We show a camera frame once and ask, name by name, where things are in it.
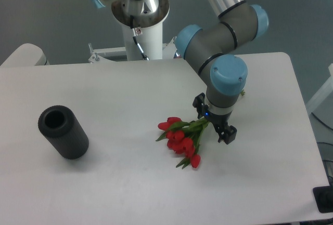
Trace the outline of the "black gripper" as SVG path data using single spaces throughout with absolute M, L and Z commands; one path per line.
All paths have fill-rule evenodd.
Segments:
M 230 144 L 235 140 L 237 129 L 228 124 L 229 117 L 233 111 L 233 107 L 218 108 L 205 103 L 205 94 L 202 92 L 194 98 L 193 107 L 196 109 L 198 118 L 204 117 L 210 123 L 218 134 L 218 143 L 224 142 Z

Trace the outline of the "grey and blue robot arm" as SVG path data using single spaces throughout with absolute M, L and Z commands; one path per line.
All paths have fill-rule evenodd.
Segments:
M 170 10 L 168 0 L 91 0 L 97 8 L 109 7 L 122 27 L 129 61 L 158 60 L 166 48 L 162 24 Z M 204 30 L 198 25 L 183 28 L 174 40 L 176 54 L 185 59 L 206 84 L 207 90 L 193 101 L 199 118 L 213 126 L 219 141 L 231 143 L 237 134 L 228 124 L 243 90 L 248 69 L 233 56 L 237 47 L 263 35 L 269 24 L 266 11 L 246 0 L 208 0 L 218 23 Z

